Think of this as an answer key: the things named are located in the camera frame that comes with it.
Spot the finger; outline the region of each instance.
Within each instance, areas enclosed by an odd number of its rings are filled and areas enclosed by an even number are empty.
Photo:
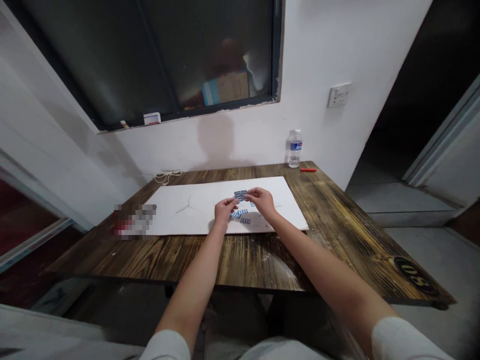
[[[228,205],[230,204],[235,198],[234,197],[229,197],[229,198],[226,198],[226,199],[223,199],[222,201],[219,202],[219,204],[223,204],[223,205]]]
[[[249,202],[252,202],[252,203],[254,203],[255,205],[257,205],[256,202],[257,202],[258,197],[255,197],[255,196],[252,196],[252,195],[248,195],[248,194],[247,194],[247,195],[244,195],[244,197],[245,197],[245,200],[247,200],[247,201],[249,201]]]
[[[262,193],[262,188],[261,187],[254,187],[254,188],[251,188],[250,190],[248,190],[246,193],[247,194],[250,194],[250,195],[253,195],[253,194],[261,194]]]
[[[233,198],[233,200],[230,201],[230,203],[226,207],[232,210],[235,206],[237,206],[238,203],[239,203],[238,199]]]

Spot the electrical outlet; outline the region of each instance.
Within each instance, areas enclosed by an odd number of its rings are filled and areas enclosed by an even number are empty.
[[[349,98],[350,86],[352,86],[351,82],[332,87],[330,89],[327,108],[335,108],[345,105]]]

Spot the water bottle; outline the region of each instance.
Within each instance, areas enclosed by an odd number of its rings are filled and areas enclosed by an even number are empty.
[[[288,166],[298,168],[300,165],[300,151],[302,150],[302,136],[300,130],[295,130],[295,134],[290,139],[290,156],[288,157]]]

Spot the white sleeve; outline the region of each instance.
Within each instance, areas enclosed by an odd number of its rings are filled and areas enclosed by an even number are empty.
[[[371,333],[374,360],[453,360],[400,317],[380,320]]]
[[[178,332],[162,330],[152,336],[139,360],[190,360],[187,342]]]

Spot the black window frame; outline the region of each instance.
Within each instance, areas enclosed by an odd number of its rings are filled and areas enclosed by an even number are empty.
[[[123,130],[124,127],[120,122],[115,124],[106,124],[102,121],[102,117],[95,109],[93,104],[87,98],[85,93],[83,92],[82,88],[79,86],[77,81],[75,80],[74,76],[67,68],[67,66],[63,63],[61,57],[53,48],[53,46],[49,43],[47,37],[45,36],[44,32],[40,28],[40,26],[36,23],[27,9],[19,0],[4,0],[7,4],[10,11],[13,15],[17,18],[19,23],[23,26],[27,34],[33,40],[35,45],[38,47],[40,52],[46,58],[48,63],[51,65],[53,70],[58,74],[60,79],[63,81],[67,89],[76,99],[78,104],[82,107],[85,111],[87,116],[93,122],[93,124],[97,127],[100,132],[112,132],[117,130]],[[145,30],[148,33],[149,40],[151,45],[155,51],[155,56],[157,58],[157,62],[160,67],[160,72],[163,76],[165,81],[168,94],[170,97],[170,102],[172,103],[173,111],[169,114],[164,114],[161,116],[162,123],[169,120],[176,120],[176,119],[184,119],[184,118],[191,118],[197,117],[207,114],[213,114],[218,111],[222,110],[235,110],[245,106],[255,106],[262,103],[277,103],[280,101],[280,83],[281,83],[281,63],[282,63],[282,34],[283,34],[283,12],[285,0],[269,0],[271,3],[271,46],[270,46],[270,89],[271,95],[262,95],[258,97],[251,97],[242,100],[230,101],[219,103],[215,105],[205,106],[197,109],[191,110],[181,110],[177,94],[175,93],[172,80],[170,78],[170,74],[168,73],[167,67],[165,66],[165,62],[163,60],[162,53],[157,46],[156,41],[152,38],[152,31],[149,29],[149,24],[145,20],[145,14],[142,7],[142,3],[140,0],[132,0],[135,1],[140,13],[140,16],[144,20]],[[129,127],[139,127],[144,126],[144,119],[143,114],[138,114],[138,116],[134,119],[130,119],[126,121],[126,124]]]

